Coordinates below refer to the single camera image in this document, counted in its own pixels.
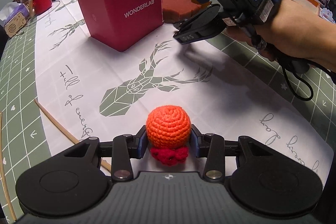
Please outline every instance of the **table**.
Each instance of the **table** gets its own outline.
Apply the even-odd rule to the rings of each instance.
[[[77,5],[76,0],[67,0],[56,10],[70,9],[73,5]],[[85,23],[80,20],[79,16],[80,13],[74,17],[77,21],[77,27],[82,28]],[[46,23],[55,24],[56,22],[50,18]],[[24,29],[24,34],[14,36],[9,40],[0,62],[0,110],[3,111],[2,141],[4,163],[6,163],[4,166],[9,193],[17,216],[20,216],[21,209],[15,193],[16,179],[30,166],[51,156],[44,133],[53,130],[53,133],[59,134],[56,129],[42,123],[43,117],[33,102],[37,98],[35,81],[38,77],[35,70],[35,43],[40,37],[45,37],[36,33],[36,24],[35,19],[29,27]],[[335,87],[325,73],[318,69],[311,69],[307,74],[302,75],[312,85],[315,92],[312,101],[302,102],[294,98],[286,86],[282,71],[276,62],[269,62],[258,55],[254,48],[245,43],[234,41],[224,34],[209,39],[208,42],[235,60],[230,63],[230,66],[236,72],[239,72],[239,68],[242,66],[263,82],[255,81],[252,74],[250,76],[249,73],[244,72],[243,75],[234,75],[230,78],[233,84],[235,84],[235,80],[241,81],[242,77],[246,76],[247,80],[254,81],[253,84],[249,84],[250,88],[257,86],[264,89],[262,92],[265,94],[273,94],[271,90],[275,91],[300,112],[333,150],[336,149]],[[293,75],[288,74],[288,76],[298,94],[307,96],[308,88],[296,80]],[[278,97],[274,97],[273,100],[278,102]],[[288,105],[284,101],[279,102],[279,107]],[[0,188],[0,201],[5,215],[11,221],[8,206],[4,200],[4,193]]]

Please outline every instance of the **wooden stick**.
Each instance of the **wooden stick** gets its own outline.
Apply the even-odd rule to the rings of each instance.
[[[44,115],[46,115],[53,125],[55,125],[70,141],[72,141],[74,144],[79,143],[79,140],[77,140],[68,130],[66,130],[59,122],[57,122],[55,118],[51,116],[51,114],[36,99],[34,99],[34,101],[44,113]],[[111,173],[111,165],[106,160],[101,160],[101,166]]]
[[[3,186],[3,190],[5,193],[5,198],[9,207],[9,211],[10,214],[13,218],[14,221],[17,220],[14,209],[13,209],[13,205],[11,202],[11,197],[9,196],[9,192],[8,192],[8,187],[7,187],[7,182],[6,182],[6,176],[5,176],[5,169],[3,167],[3,155],[2,155],[2,112],[0,111],[0,175],[2,178],[2,186]]]

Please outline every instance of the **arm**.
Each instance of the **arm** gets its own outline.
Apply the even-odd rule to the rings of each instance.
[[[283,53],[312,60],[336,72],[336,25],[292,0],[282,0],[276,17],[265,25],[255,26],[266,42]],[[249,45],[251,40],[237,27],[228,27],[227,35]],[[261,55],[274,61],[268,52]]]

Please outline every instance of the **red cup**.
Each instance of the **red cup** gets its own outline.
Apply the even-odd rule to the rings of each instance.
[[[51,8],[51,0],[32,0],[36,15],[41,15]]]

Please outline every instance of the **crocheted toy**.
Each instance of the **crocheted toy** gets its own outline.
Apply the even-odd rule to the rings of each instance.
[[[161,106],[154,109],[148,115],[146,130],[153,145],[153,158],[168,166],[185,162],[188,157],[186,143],[189,140],[191,123],[181,107]]]

